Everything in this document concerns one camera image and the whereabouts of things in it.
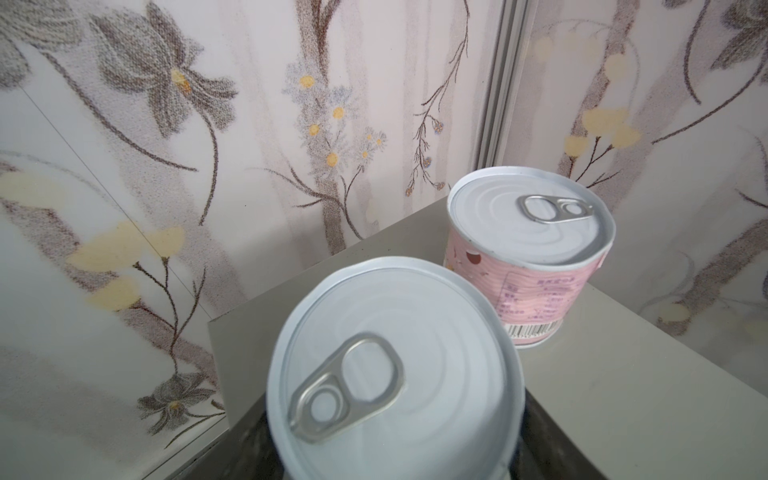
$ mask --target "can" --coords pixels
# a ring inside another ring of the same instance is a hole
[[[490,167],[464,176],[448,196],[444,265],[495,305],[518,347],[552,336],[613,245],[603,201],[558,174]]]
[[[490,302],[408,257],[339,270],[290,314],[266,389],[293,480],[508,473],[525,388]]]

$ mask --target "barcode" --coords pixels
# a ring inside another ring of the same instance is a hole
[[[549,333],[558,326],[560,320],[552,323],[539,323],[537,325],[504,325],[504,329],[513,339],[530,339]]]

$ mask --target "can rim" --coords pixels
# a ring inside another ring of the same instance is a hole
[[[544,263],[526,262],[524,260],[520,260],[514,257],[506,257],[496,252],[491,252],[488,248],[483,247],[481,244],[477,243],[472,238],[470,238],[470,236],[463,229],[459,228],[459,226],[456,224],[454,220],[453,207],[455,206],[455,198],[458,192],[463,187],[468,185],[470,182],[477,180],[479,178],[494,177],[498,175],[513,175],[513,174],[525,175],[528,177],[538,177],[545,180],[554,180],[557,182],[562,182],[563,180],[572,182],[573,187],[576,190],[576,193],[580,194],[584,200],[587,200],[594,206],[594,210],[598,214],[598,218],[600,219],[601,226],[605,229],[605,233],[607,234],[606,235],[607,241],[605,242],[605,245],[603,245],[602,248],[598,249],[592,255],[590,255],[588,258],[584,260],[580,260],[578,262],[573,262],[573,263],[558,263],[554,265],[548,265]],[[446,207],[448,209],[448,216],[451,219],[451,226],[453,227],[453,229],[459,235],[461,235],[464,240],[469,242],[477,250],[480,250],[486,255],[490,255],[496,260],[501,260],[502,262],[510,263],[516,266],[521,266],[523,268],[527,268],[530,270],[538,270],[538,271],[544,271],[544,272],[562,272],[566,270],[576,270],[578,268],[582,268],[583,266],[587,266],[590,263],[597,260],[598,258],[600,258],[601,256],[605,255],[606,252],[608,252],[611,246],[613,245],[614,240],[616,238],[616,222],[614,221],[614,218],[611,215],[611,212],[609,211],[608,207],[605,205],[605,202],[603,202],[603,200],[600,197],[595,195],[594,192],[586,188],[584,185],[577,184],[576,182],[573,182],[572,180],[566,177],[563,177],[561,175],[553,174],[552,172],[547,172],[544,170],[539,170],[538,168],[504,166],[504,167],[487,167],[487,168],[481,168],[480,170],[475,170],[470,174],[466,174],[458,182],[456,182],[456,185],[453,186],[453,188],[451,189],[451,192],[448,195],[448,201],[446,202]]]
[[[505,475],[508,472],[508,463],[512,460],[515,447],[517,446],[517,440],[522,424],[522,414],[525,409],[525,379],[523,377],[522,364],[517,349],[502,328],[502,322],[499,320],[493,305],[480,290],[477,290],[477,287],[472,285],[462,276],[443,266],[427,260],[411,257],[379,257],[337,270],[312,289],[312,291],[308,293],[298,305],[296,305],[288,316],[288,320],[285,325],[283,325],[283,328],[280,330],[280,335],[277,338],[277,343],[270,363],[270,371],[266,381],[266,417],[270,426],[270,433],[272,434],[273,441],[275,442],[275,446],[280,454],[283,465],[290,473],[291,477],[296,480],[314,478],[306,468],[306,464],[301,461],[296,450],[293,449],[290,444],[290,435],[293,435],[293,433],[287,425],[286,419],[288,412],[284,411],[285,409],[282,407],[280,401],[280,378],[283,375],[283,361],[293,342],[296,328],[301,324],[304,316],[309,312],[315,302],[339,283],[364,273],[392,268],[418,270],[435,277],[437,280],[452,283],[462,290],[463,293],[466,293],[471,300],[477,303],[483,320],[488,324],[488,327],[492,331],[498,348],[502,352],[502,357],[505,363],[507,381],[506,390],[508,392],[507,400],[510,409],[510,434],[502,449],[502,457],[498,460],[498,464],[491,469],[491,476],[489,478],[503,478],[502,474]]]

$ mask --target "gray flower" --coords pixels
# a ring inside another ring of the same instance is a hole
[[[66,0],[0,0],[0,88],[18,87],[29,74],[13,40],[56,51],[76,45],[82,36]]]
[[[189,422],[187,407],[207,400],[215,392],[211,389],[198,389],[205,380],[202,373],[175,373],[169,380],[162,382],[151,396],[138,400],[139,409],[144,410],[142,419],[160,413],[160,419],[152,425],[149,433],[155,435],[162,429],[175,430]]]
[[[730,68],[755,58],[765,50],[768,41],[768,0],[736,0],[723,14],[723,23],[740,31],[725,46],[712,64],[712,69]],[[768,74],[761,81],[768,81]]]
[[[229,78],[205,78],[191,69],[202,47],[184,37],[176,22],[153,2],[147,16],[128,10],[91,17],[98,40],[98,67],[113,88],[147,92],[160,133],[178,133],[190,104],[224,130],[234,120],[229,100],[237,95]]]

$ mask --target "pink can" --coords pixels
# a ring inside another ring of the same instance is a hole
[[[445,266],[491,300],[518,347],[557,331],[616,236],[597,195],[535,168],[466,175],[451,189],[448,212]]]

